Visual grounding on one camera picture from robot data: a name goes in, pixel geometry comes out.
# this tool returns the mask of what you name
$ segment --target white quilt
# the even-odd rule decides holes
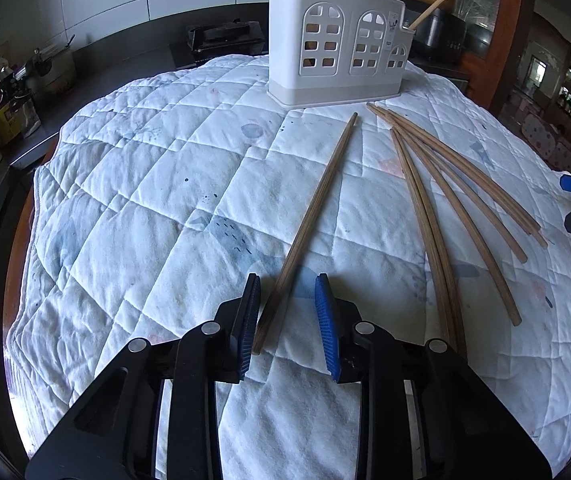
[[[440,333],[431,274],[385,124],[364,104],[286,112],[266,95],[267,79],[267,57],[223,57],[129,83],[62,128],[54,158],[34,177],[32,238],[8,336],[12,365],[30,384],[36,445],[129,339],[182,336],[240,296],[250,272],[261,276],[267,297],[357,111],[278,346],[252,359],[245,382],[218,389],[226,478],[353,476],[359,386],[336,385],[328,375],[314,278],[327,272],[337,297],[354,301],[364,319],[422,344]],[[486,171],[549,240],[542,249],[480,191],[528,254],[521,264],[459,193],[515,297],[523,317],[515,328],[431,181],[470,365],[557,472],[571,455],[571,235],[563,228],[571,194],[559,188],[558,173],[446,79],[408,66],[402,90],[385,105]],[[167,409],[164,402],[163,422]]]

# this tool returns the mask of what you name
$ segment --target metal screw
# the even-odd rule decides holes
[[[447,344],[440,339],[432,339],[428,346],[432,352],[436,352],[437,354],[442,354],[447,350]]]
[[[220,325],[216,321],[208,321],[201,327],[201,332],[205,335],[216,334],[220,330]]]
[[[357,332],[360,334],[368,335],[374,332],[374,325],[367,321],[361,321],[360,323],[357,323],[355,329],[357,329]]]
[[[137,337],[136,339],[132,339],[128,345],[127,345],[127,349],[130,352],[140,352],[141,350],[145,350],[145,347],[148,345],[148,342],[145,341],[145,339],[142,339],[140,337]]]

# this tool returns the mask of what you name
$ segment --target chopsticks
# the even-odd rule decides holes
[[[517,309],[517,304],[515,303],[515,299],[512,297],[512,293],[505,282],[505,278],[501,273],[501,269],[497,264],[497,261],[492,256],[492,253],[489,251],[489,247],[486,244],[486,241],[483,239],[483,236],[479,232],[478,227],[473,222],[472,218],[470,218],[470,214],[466,211],[463,207],[463,204],[456,196],[450,185],[446,182],[443,175],[439,173],[437,167],[432,163],[432,161],[427,157],[425,153],[425,148],[422,148],[418,142],[416,142],[412,137],[403,129],[402,136],[404,140],[410,145],[412,150],[417,154],[417,157],[423,165],[427,168],[427,171],[432,175],[432,178],[437,181],[438,186],[441,188],[443,193],[445,194],[446,198],[450,201],[450,204],[454,208],[454,211],[463,222],[470,238],[474,242],[479,254],[483,258],[483,262],[488,267],[490,276],[494,280],[497,289],[499,290],[499,294],[501,295],[501,299],[505,304],[505,309],[507,310],[508,316],[510,316],[510,320],[514,326],[519,326],[521,324],[521,315]]]
[[[409,30],[417,30],[417,27],[423,23],[423,21],[430,15],[432,14],[435,9],[441,5],[444,1],[446,0],[435,0],[432,5],[430,5],[429,7],[427,7],[427,9],[425,9],[421,15],[414,20],[414,22],[412,22],[412,25],[410,25],[408,28]]]
[[[521,226],[521,228],[523,228],[526,233],[534,235],[534,237],[537,239],[537,241],[539,241],[540,244],[542,244],[542,246],[547,247],[545,239],[539,232],[541,226],[501,186],[492,181],[489,176],[479,170],[462,155],[455,152],[452,148],[441,142],[439,139],[431,136],[425,130],[419,128],[414,123],[411,123],[411,121],[393,112],[392,110],[378,107],[373,104],[368,104],[367,106],[378,117],[382,118],[392,127],[390,132],[392,134],[392,139],[404,168],[404,174],[406,175],[406,180],[408,181],[408,187],[410,188],[412,202],[414,203],[415,209],[417,210],[417,216],[420,218],[419,225],[421,226],[424,221],[421,219],[422,213],[419,211],[420,208],[417,206],[417,201],[413,197],[413,188],[416,186],[416,183],[412,182],[411,179],[408,179],[408,174],[412,174],[413,179],[416,180],[417,171],[415,168],[412,170],[412,168],[409,166],[408,170],[406,171],[405,161],[409,159],[409,155],[405,149],[404,142],[410,146],[419,160],[421,160],[432,178],[437,182],[441,190],[443,190],[444,195],[450,201],[450,204],[453,206],[455,212],[461,219],[461,222],[472,238],[472,241],[479,251],[479,254],[481,255],[484,263],[488,267],[490,276],[495,282],[497,290],[499,291],[499,294],[501,295],[501,298],[504,302],[505,309],[510,318],[510,321],[514,326],[521,324],[521,315],[518,311],[517,304],[515,303],[514,297],[512,296],[512,293],[507,286],[503,274],[501,273],[499,264],[495,260],[494,256],[492,256],[492,253],[490,252],[488,245],[483,239],[483,236],[481,235],[478,227],[476,227],[472,221],[472,218],[464,208],[459,198],[454,193],[452,187],[447,183],[446,179],[440,173],[439,168],[461,188],[461,190],[472,200],[473,203],[475,203],[476,206],[481,209],[481,211],[486,215],[486,217],[492,222],[492,224],[502,235],[517,258],[521,262],[525,262],[527,260],[527,256],[517,241],[514,239],[514,237],[505,228],[501,220],[489,209],[485,202],[481,200],[481,198],[472,190],[472,188],[452,168],[450,168],[446,161],[440,158],[439,155],[443,156],[443,158],[452,163],[458,170],[465,173],[479,187],[482,187],[492,197],[492,199],[501,204],[506,212],[508,212],[515,219],[515,221]],[[433,252],[431,245],[433,242],[429,239],[429,235],[425,235],[425,229],[423,227],[421,228],[421,232],[425,240],[426,252],[428,254],[428,260],[430,261],[430,268],[434,269],[433,260],[437,260],[435,257],[431,257],[431,253]],[[443,266],[444,258],[441,257],[440,260],[438,260],[438,263]],[[433,274],[435,275],[435,293],[437,294],[438,299],[440,295],[438,287],[440,285],[438,285],[437,274],[434,273],[434,271]],[[453,324],[452,316],[454,314],[455,312],[453,308],[451,308],[449,312],[439,308],[441,329],[446,336],[453,335],[450,327]]]
[[[314,226],[317,222],[317,218],[321,213],[321,209],[325,203],[326,196],[328,195],[329,189],[332,186],[334,174],[339,167],[339,163],[341,162],[343,154],[345,153],[345,149],[347,148],[347,143],[349,142],[352,135],[352,130],[355,126],[355,122],[357,121],[357,117],[358,114],[355,112],[352,114],[352,117],[350,117],[350,120],[347,121],[343,133],[341,134],[341,138],[334,148],[334,152],[332,153],[328,165],[323,172],[323,176],[321,177],[317,189],[314,192],[314,196],[312,197],[312,201],[308,206],[308,210],[306,211],[305,216],[301,221],[301,225],[299,226],[299,230],[294,237],[294,241],[290,246],[290,250],[287,253],[283,267],[281,267],[281,272],[279,273],[279,277],[276,279],[274,288],[272,289],[272,292],[270,292],[270,295],[267,297],[267,301],[265,301],[263,312],[261,313],[261,317],[258,320],[258,324],[256,326],[254,346],[252,346],[252,352],[254,354],[259,354],[261,352],[263,345],[265,344],[265,339],[267,338],[268,332],[270,330],[270,326],[276,317],[278,308],[280,307],[284,298],[287,296],[287,292],[292,285],[292,280],[294,273],[296,272],[297,264],[303,256],[303,253],[308,244],[308,240],[310,239],[310,236],[314,230]]]
[[[521,205],[514,200],[499,184],[494,182],[488,175],[483,173],[479,168],[474,166],[468,159],[455,152],[444,142],[436,137],[428,134],[423,128],[409,121],[407,118],[398,113],[385,108],[377,107],[368,103],[368,108],[377,116],[386,121],[390,125],[399,124],[403,126],[409,133],[413,134],[423,144],[432,148],[439,155],[443,156],[448,162],[455,166],[458,170],[466,174],[475,184],[483,191],[488,193],[492,199],[497,202],[506,213],[508,213],[517,224],[527,234],[534,236],[541,247],[547,248],[548,244],[541,236],[541,226]]]
[[[408,183],[410,198],[412,199],[412,204],[419,220],[421,236],[425,243],[425,252],[427,253],[427,260],[435,283],[437,309],[439,319],[441,320],[441,334],[443,339],[456,352],[467,359],[461,302],[459,301],[459,293],[454,280],[450,257],[443,240],[437,215],[425,191],[421,176],[405,149],[402,140],[399,138],[398,130],[393,127],[390,130],[390,134],[399,155],[403,174]]]

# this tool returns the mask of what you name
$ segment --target wooden cabinet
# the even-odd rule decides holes
[[[470,74],[467,97],[497,116],[512,87],[534,9],[534,0],[495,0],[493,34],[485,57],[465,50],[459,69]],[[463,12],[461,6],[457,11]],[[472,20],[466,20],[471,27]]]

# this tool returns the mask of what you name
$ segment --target window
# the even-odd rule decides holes
[[[532,56],[530,60],[530,66],[527,69],[527,75],[525,76],[525,81],[523,82],[523,90],[530,97],[534,94],[534,89],[541,86],[541,81],[545,76],[545,69],[547,65],[542,62],[537,57]]]

